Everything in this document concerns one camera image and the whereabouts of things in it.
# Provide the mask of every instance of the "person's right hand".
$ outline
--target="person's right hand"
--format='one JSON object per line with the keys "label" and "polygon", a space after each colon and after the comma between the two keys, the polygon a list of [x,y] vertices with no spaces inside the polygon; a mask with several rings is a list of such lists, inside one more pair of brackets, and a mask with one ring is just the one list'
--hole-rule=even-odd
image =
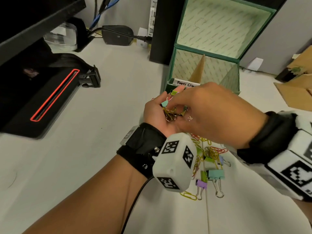
{"label": "person's right hand", "polygon": [[186,89],[176,94],[167,109],[186,105],[190,110],[174,123],[183,132],[207,138],[236,149],[248,143],[264,126],[267,115],[213,82]]}

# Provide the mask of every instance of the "black plastic buckle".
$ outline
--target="black plastic buckle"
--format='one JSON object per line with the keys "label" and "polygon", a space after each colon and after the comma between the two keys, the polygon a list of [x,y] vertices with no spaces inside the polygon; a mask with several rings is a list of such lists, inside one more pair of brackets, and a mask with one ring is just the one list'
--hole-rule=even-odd
{"label": "black plastic buckle", "polygon": [[95,65],[93,65],[93,70],[89,70],[87,74],[79,75],[78,78],[79,78],[79,83],[82,84],[84,88],[101,87],[101,76],[99,75],[99,70],[96,68]]}

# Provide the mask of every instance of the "gray wall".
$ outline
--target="gray wall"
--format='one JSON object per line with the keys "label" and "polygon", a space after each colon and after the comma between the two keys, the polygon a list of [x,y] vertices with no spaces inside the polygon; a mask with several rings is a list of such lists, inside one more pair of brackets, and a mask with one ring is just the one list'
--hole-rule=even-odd
{"label": "gray wall", "polygon": [[247,51],[240,65],[264,59],[259,70],[279,74],[295,53],[312,44],[312,0],[287,0]]}
{"label": "gray wall", "polygon": [[[94,0],[85,0],[85,2],[87,7],[76,17],[83,19],[86,27],[89,27],[93,20]],[[98,0],[98,8],[101,3],[102,0]],[[104,12],[98,26],[126,25],[137,34],[140,27],[148,28],[150,6],[151,0],[120,0]]]}

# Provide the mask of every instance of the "red outline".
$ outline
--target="red outline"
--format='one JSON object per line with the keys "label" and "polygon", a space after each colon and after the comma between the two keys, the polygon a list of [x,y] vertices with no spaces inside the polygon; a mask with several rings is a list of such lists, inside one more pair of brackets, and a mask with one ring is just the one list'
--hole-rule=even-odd
{"label": "red outline", "polygon": [[[51,105],[48,107],[48,109],[41,115],[41,117],[38,120],[34,120],[34,117],[37,115],[37,113],[45,106],[45,104],[49,101],[50,98],[52,98],[52,96],[56,93],[56,91],[63,85],[63,83],[72,75],[72,73],[74,71],[77,71],[76,74],[74,75],[74,77],[67,83],[67,85],[65,86],[65,88],[63,88],[63,90],[60,92],[60,94],[56,97],[56,99],[54,99],[54,101],[51,103]],[[72,82],[72,80],[76,77],[76,75],[80,72],[80,70],[78,69],[73,69],[71,71],[71,73],[68,74],[68,76],[66,76],[66,78],[62,81],[62,83],[60,83],[60,85],[54,90],[54,92],[49,96],[49,98],[41,105],[41,107],[36,111],[35,114],[33,114],[33,116],[30,118],[31,121],[33,122],[39,122],[42,117],[46,114],[46,112],[50,109],[50,107],[55,103],[55,101],[58,99],[58,97],[63,93],[63,91],[67,88],[67,86]]]}

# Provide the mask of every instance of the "black wristband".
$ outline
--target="black wristband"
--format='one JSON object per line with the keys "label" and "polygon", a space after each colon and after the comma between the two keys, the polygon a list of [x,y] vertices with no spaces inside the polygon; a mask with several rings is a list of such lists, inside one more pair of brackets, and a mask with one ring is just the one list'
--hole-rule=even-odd
{"label": "black wristband", "polygon": [[117,154],[146,178],[150,178],[153,176],[152,168],[155,163],[152,156],[158,156],[154,148],[157,147],[160,150],[166,139],[166,136],[157,128],[148,123],[142,123],[131,135],[126,145],[117,150]]}
{"label": "black wristband", "polygon": [[249,142],[248,149],[238,149],[237,155],[249,164],[267,164],[272,158],[287,149],[287,146],[297,133],[296,114],[279,115],[267,112],[267,123]]}

